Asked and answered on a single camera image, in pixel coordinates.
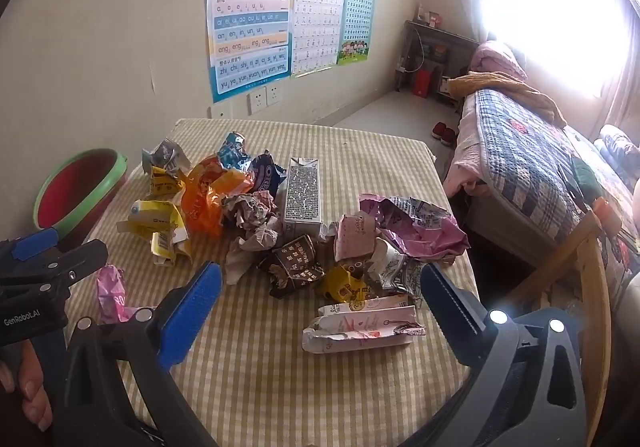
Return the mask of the person's left hand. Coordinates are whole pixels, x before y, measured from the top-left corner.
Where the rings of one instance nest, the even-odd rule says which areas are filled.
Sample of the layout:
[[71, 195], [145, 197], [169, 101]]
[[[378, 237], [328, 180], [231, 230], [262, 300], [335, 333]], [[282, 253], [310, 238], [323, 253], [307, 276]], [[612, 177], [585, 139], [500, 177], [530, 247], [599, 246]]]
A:
[[46, 431], [53, 419], [49, 396], [43, 385], [40, 361], [31, 341], [21, 341], [21, 361], [14, 375], [4, 358], [1, 358], [1, 384], [6, 393], [19, 391], [22, 395], [22, 409], [27, 420]]

